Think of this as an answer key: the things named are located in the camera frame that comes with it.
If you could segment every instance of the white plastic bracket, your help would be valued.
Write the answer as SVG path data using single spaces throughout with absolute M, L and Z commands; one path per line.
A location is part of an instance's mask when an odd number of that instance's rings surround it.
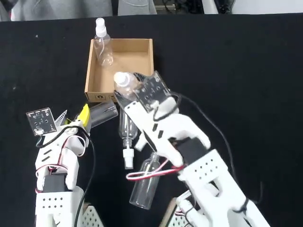
M 83 190 L 76 186 L 72 192 L 38 193 L 36 196 L 36 227 L 72 227 Z M 82 212 L 78 226 L 81 226 Z

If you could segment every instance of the black tablecloth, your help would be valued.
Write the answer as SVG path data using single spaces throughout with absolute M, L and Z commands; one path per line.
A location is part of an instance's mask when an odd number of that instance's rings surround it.
M 240 186 L 272 226 L 299 220 L 302 155 L 303 15 L 134 16 L 106 19 L 113 38 L 152 38 L 155 69 L 169 88 L 194 99 L 226 134 Z M 94 19 L 0 23 L 1 226 L 32 227 L 36 139 L 25 112 L 50 107 L 76 114 L 84 84 Z M 229 163 L 220 135 L 197 111 L 188 114 Z M 150 211 L 128 203 L 118 118 L 91 131 L 97 172 L 87 195 L 107 227 L 157 226 L 171 198 L 185 187 L 160 179 Z M 135 154 L 135 168 L 149 156 Z M 80 159 L 85 188 L 92 155 Z

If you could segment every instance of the hole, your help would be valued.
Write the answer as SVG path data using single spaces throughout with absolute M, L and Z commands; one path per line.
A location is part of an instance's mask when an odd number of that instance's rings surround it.
M 52 151 L 52 149 L 46 151 L 46 152 L 44 153 L 44 155 L 47 155 L 47 154 L 48 154 L 49 152 L 51 152 L 51 151 Z
M 153 128 L 152 128 L 152 131 L 156 131 L 156 130 L 157 130 L 157 127 L 158 127 L 158 124 L 154 124 L 154 125 L 153 125 Z
M 49 159 L 50 157 L 47 156 L 45 159 L 42 159 L 42 162 L 46 161 L 47 159 Z
M 160 130 L 160 131 L 159 131 L 159 134 L 158 134 L 158 139 L 160 139 L 160 138 L 162 137 L 163 132 L 164 132 L 163 130 Z

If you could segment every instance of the plastic bottle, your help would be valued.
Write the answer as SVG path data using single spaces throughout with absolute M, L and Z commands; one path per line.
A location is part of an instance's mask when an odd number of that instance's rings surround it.
M 116 72 L 114 75 L 115 90 L 129 100 L 135 100 L 133 90 L 140 84 L 134 74 Z
M 91 118 L 91 128 L 94 128 L 116 116 L 118 110 L 112 100 L 106 103 L 100 103 L 89 109 Z
M 156 170 L 159 166 L 159 156 L 156 152 L 153 152 L 150 158 L 142 163 L 140 171 L 151 172 Z M 149 210 L 158 186 L 158 181 L 159 176 L 136 181 L 129 200 L 130 204 Z
M 138 128 L 127 114 L 120 109 L 119 135 L 123 141 L 123 157 L 125 169 L 133 169 L 134 149 L 131 148 L 133 140 L 137 137 Z
M 110 36 L 107 34 L 105 21 L 103 18 L 96 20 L 96 36 L 94 38 L 94 48 L 97 60 L 102 66 L 110 66 L 114 62 L 113 50 L 111 47 Z

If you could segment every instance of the bottle neck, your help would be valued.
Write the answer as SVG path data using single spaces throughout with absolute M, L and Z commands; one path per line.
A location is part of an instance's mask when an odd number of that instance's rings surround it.
M 159 161 L 159 155 L 157 155 L 156 152 L 152 152 L 150 159 L 151 161 L 157 162 Z
M 132 139 L 131 138 L 123 138 L 123 147 L 130 148 L 132 147 Z

